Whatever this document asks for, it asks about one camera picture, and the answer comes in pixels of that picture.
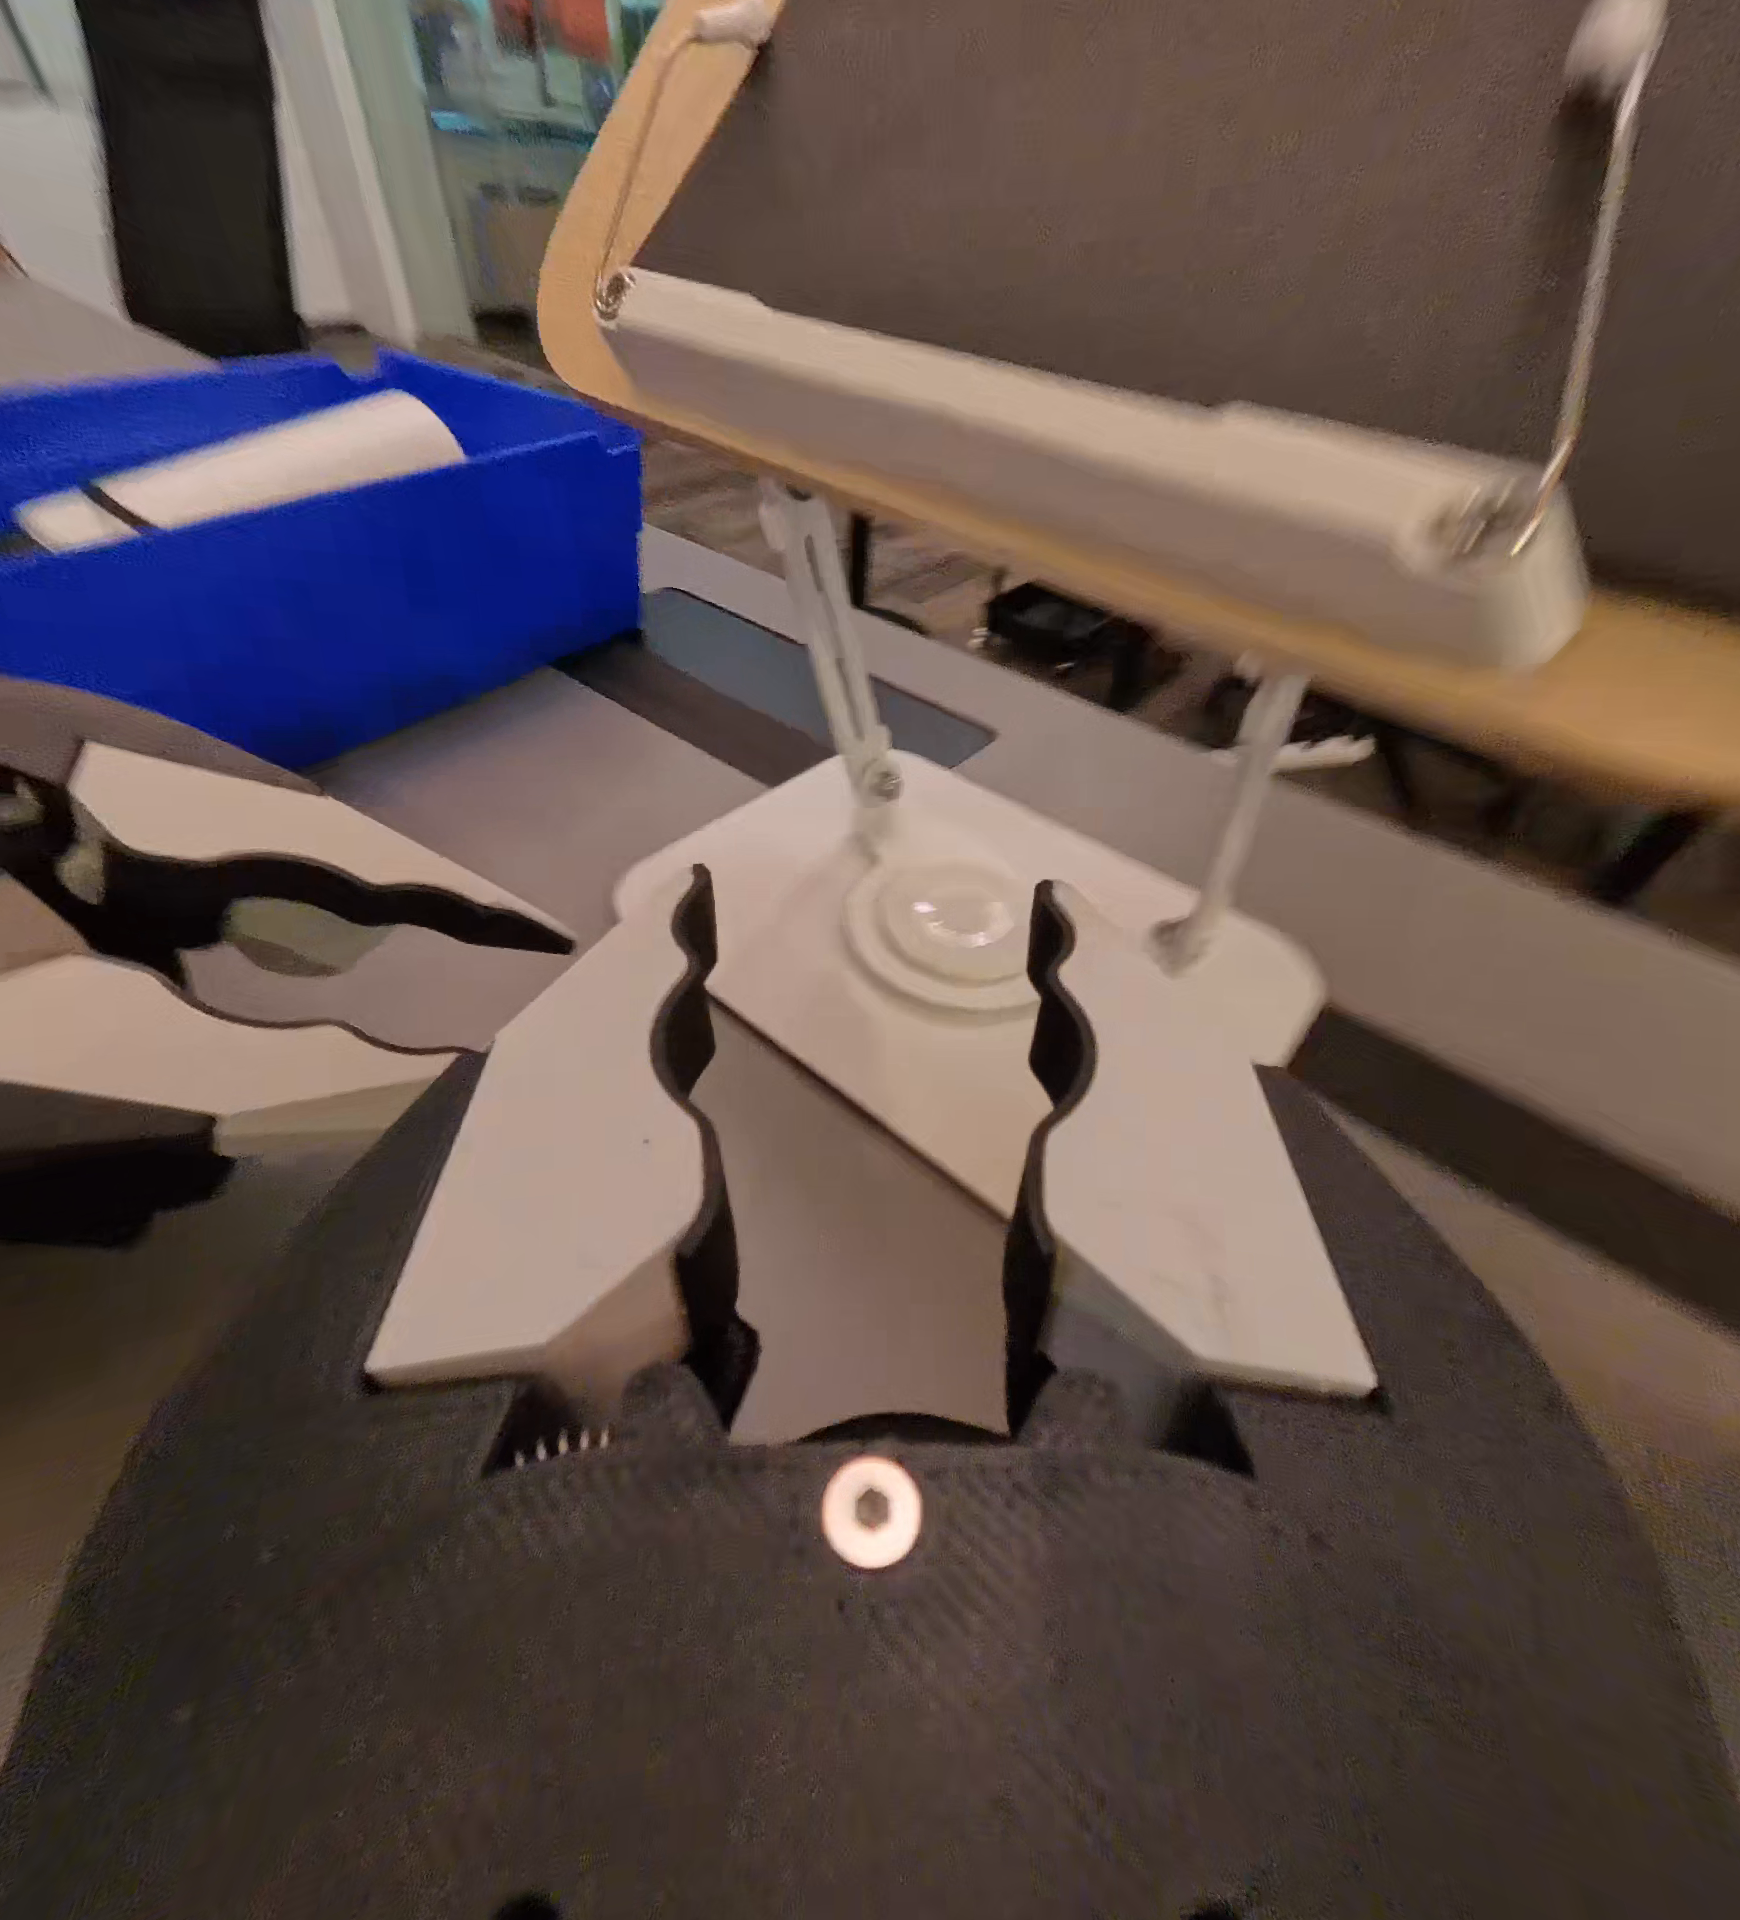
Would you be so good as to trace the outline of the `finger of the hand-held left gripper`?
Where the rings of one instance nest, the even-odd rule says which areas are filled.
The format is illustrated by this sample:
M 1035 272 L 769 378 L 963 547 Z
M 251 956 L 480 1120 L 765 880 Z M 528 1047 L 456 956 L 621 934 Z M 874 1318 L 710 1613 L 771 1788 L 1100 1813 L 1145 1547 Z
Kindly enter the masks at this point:
M 87 739 L 0 752 L 2 872 L 63 951 L 190 982 L 233 948 L 286 979 L 333 979 L 396 931 L 566 956 L 574 934 L 470 866 L 345 803 Z
M 0 973 L 0 1083 L 218 1120 L 399 1115 L 467 1047 L 374 1041 L 345 1021 L 254 1021 L 90 954 Z

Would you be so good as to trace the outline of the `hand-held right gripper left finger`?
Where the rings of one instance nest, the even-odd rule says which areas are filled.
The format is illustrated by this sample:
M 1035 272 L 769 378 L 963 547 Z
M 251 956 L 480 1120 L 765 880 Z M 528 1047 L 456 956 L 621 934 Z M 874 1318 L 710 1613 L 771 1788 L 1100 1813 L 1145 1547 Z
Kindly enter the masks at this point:
M 519 1379 L 604 1422 L 645 1366 L 684 1363 L 738 1418 L 759 1339 L 694 1100 L 714 961 L 693 863 L 490 1045 L 365 1362 L 375 1387 Z

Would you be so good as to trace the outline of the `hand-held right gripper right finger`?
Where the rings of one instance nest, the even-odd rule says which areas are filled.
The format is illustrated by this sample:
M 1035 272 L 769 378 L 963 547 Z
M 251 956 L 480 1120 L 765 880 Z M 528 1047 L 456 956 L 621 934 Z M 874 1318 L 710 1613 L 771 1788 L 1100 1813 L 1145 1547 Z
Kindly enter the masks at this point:
M 1139 1428 L 1207 1387 L 1368 1404 L 1375 1362 L 1237 1031 L 1062 880 L 1029 918 L 1029 1131 L 1002 1246 L 1002 1405 L 1026 1428 L 1064 1366 Z

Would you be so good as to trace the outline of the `blue plastic bin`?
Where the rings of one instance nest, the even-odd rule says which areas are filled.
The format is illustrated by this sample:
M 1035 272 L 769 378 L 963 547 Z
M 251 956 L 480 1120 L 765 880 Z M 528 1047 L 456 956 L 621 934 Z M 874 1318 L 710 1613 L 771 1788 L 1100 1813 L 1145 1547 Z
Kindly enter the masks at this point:
M 19 503 L 386 389 L 467 462 L 63 555 L 11 530 Z M 402 351 L 7 387 L 0 674 L 306 770 L 632 632 L 641 517 L 627 423 Z

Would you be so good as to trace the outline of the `white paper roll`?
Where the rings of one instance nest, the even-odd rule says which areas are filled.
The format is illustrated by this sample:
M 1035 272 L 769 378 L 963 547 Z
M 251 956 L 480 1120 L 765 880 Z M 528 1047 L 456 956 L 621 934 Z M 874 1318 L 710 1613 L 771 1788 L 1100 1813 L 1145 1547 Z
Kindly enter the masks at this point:
M 446 420 L 386 389 L 19 503 L 11 530 L 63 555 L 463 462 Z

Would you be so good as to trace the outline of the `white support strut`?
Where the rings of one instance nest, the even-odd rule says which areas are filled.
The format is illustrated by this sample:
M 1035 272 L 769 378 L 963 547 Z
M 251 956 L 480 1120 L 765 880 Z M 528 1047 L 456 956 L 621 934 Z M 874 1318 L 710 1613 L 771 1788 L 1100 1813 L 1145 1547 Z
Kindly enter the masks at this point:
M 867 674 L 831 506 L 778 476 L 759 479 L 759 527 L 778 554 L 795 630 L 809 649 L 834 752 L 853 800 L 853 835 L 881 853 L 905 773 Z
M 1156 963 L 1166 973 L 1193 971 L 1213 951 L 1231 911 L 1306 692 L 1309 674 L 1288 670 L 1266 671 L 1241 714 L 1231 746 L 1234 779 L 1194 904 L 1176 924 L 1159 924 L 1151 934 Z

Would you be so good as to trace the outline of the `dark divider panel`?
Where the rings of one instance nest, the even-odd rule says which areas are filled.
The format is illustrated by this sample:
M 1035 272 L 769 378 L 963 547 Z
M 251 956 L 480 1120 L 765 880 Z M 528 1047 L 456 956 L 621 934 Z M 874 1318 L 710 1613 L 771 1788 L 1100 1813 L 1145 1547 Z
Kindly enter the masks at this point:
M 579 396 L 1533 770 L 1740 808 L 1740 2 L 1669 2 L 1563 498 L 1576 637 L 1530 671 L 1393 651 L 648 396 L 594 315 L 670 2 L 553 227 Z M 780 2 L 673 74 L 619 263 L 795 315 L 1183 404 L 1549 459 L 1608 121 L 1588 2 Z

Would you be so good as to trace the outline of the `white frame bar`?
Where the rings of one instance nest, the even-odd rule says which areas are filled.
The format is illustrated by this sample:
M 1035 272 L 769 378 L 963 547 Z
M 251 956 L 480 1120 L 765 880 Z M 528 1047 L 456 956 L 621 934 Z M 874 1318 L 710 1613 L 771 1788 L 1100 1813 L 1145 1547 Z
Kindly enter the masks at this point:
M 703 420 L 1333 622 L 1393 651 L 1530 671 L 1583 630 L 1567 498 L 1501 533 L 1525 468 L 1443 444 L 1183 404 L 795 315 L 631 267 L 600 321 L 639 387 Z

